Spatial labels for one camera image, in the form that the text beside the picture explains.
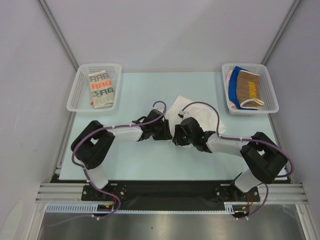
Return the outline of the white towel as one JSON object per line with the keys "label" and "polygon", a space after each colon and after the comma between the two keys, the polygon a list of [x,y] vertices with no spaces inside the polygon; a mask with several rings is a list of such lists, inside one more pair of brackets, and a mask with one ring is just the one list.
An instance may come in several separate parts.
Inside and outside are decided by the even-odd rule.
{"label": "white towel", "polygon": [[179,125],[182,120],[179,111],[189,112],[189,117],[197,120],[203,131],[215,131],[207,141],[207,146],[211,152],[207,153],[228,153],[230,154],[233,147],[226,141],[220,141],[216,136],[216,131],[221,134],[226,130],[224,123],[218,121],[217,113],[209,106],[203,103],[196,103],[183,96],[178,96],[173,105],[167,110],[165,118],[169,121],[169,130],[172,138],[175,135],[175,125]]}

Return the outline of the rabbit print towel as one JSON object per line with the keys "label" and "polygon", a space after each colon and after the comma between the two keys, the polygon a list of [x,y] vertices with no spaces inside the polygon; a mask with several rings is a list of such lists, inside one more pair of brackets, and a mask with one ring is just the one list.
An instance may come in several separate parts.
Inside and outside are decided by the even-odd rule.
{"label": "rabbit print towel", "polygon": [[112,106],[115,99],[115,91],[112,81],[106,70],[91,73],[87,76],[91,105],[95,109]]}

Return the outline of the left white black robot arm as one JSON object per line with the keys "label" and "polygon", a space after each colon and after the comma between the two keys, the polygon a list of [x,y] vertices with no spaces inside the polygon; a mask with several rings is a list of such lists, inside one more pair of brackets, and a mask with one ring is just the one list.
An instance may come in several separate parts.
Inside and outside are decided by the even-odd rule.
{"label": "left white black robot arm", "polygon": [[149,138],[155,141],[172,139],[169,120],[157,109],[129,124],[103,126],[93,120],[71,144],[71,160],[82,168],[87,181],[94,185],[92,194],[105,200],[110,195],[110,187],[103,162],[114,141],[139,142]]}

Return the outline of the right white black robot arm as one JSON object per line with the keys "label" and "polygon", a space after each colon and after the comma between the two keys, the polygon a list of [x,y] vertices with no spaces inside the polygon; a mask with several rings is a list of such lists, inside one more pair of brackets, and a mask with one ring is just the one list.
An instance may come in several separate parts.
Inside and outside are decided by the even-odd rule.
{"label": "right white black robot arm", "polygon": [[236,201],[242,201],[260,184],[272,184],[289,160],[262,132],[249,138],[223,136],[216,131],[204,131],[193,117],[175,126],[172,141],[176,146],[192,145],[200,152],[242,157],[248,170],[240,173],[230,185],[230,195]]}

